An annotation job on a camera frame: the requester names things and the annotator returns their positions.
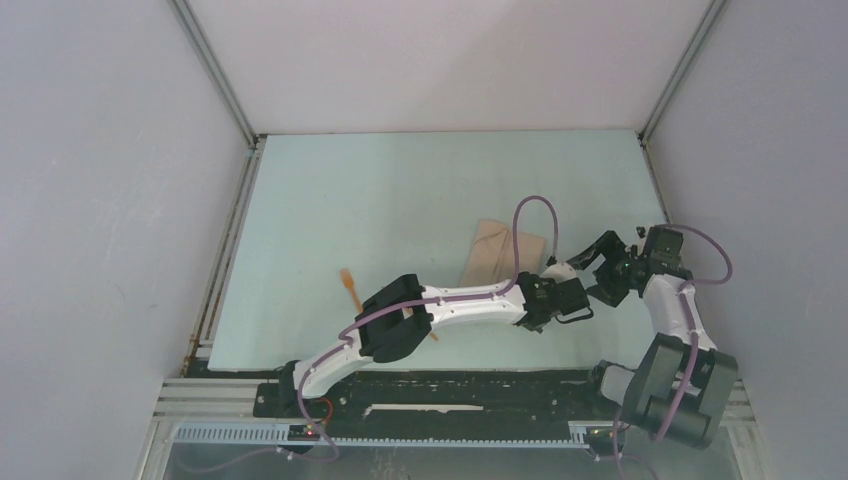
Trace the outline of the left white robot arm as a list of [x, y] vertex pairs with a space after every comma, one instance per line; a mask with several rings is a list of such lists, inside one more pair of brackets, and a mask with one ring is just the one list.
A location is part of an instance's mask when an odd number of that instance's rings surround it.
[[372, 363], [410, 356], [440, 328], [494, 323], [540, 333], [552, 321], [567, 325], [593, 316], [586, 289], [567, 263], [473, 287], [423, 285], [417, 275], [405, 274], [367, 299], [331, 347], [280, 367], [277, 402], [290, 415], [304, 416], [336, 383]]

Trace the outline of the beige cloth napkin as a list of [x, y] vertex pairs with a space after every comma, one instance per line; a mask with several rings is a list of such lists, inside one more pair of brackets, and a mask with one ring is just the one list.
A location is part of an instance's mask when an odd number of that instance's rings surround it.
[[460, 278], [460, 287], [494, 284], [509, 280], [516, 272], [536, 273], [547, 246], [543, 237], [518, 233], [518, 267], [514, 264], [512, 229], [489, 219], [480, 220], [468, 260]]

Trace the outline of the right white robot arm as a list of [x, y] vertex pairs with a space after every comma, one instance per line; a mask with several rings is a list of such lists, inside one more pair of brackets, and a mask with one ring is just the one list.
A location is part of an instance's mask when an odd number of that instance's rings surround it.
[[639, 243], [625, 245], [616, 232], [604, 232], [568, 259], [575, 270], [597, 258], [589, 296], [610, 307], [636, 292], [651, 318], [655, 336], [636, 369], [602, 361], [593, 382], [581, 392], [585, 411], [606, 418], [618, 408], [620, 421], [641, 428], [655, 440], [670, 439], [704, 450], [713, 442], [737, 380], [737, 360], [719, 351], [700, 318], [695, 296], [700, 286], [727, 283], [733, 266], [719, 279], [698, 279], [684, 265], [684, 235], [714, 239], [679, 224], [637, 230]]

